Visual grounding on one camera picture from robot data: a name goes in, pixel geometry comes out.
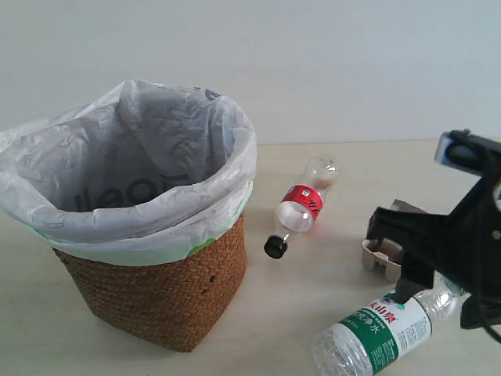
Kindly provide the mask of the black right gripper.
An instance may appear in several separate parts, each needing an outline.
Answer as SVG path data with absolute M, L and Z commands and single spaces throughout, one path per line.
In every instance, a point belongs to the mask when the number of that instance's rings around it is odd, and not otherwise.
M 467 142 L 480 157 L 482 173 L 447 215 L 378 207 L 369 219 L 368 240 L 402 246 L 395 301 L 407 303 L 432 290 L 439 272 L 469 293 L 460 314 L 463 329 L 500 323 L 500 144 L 480 136 Z

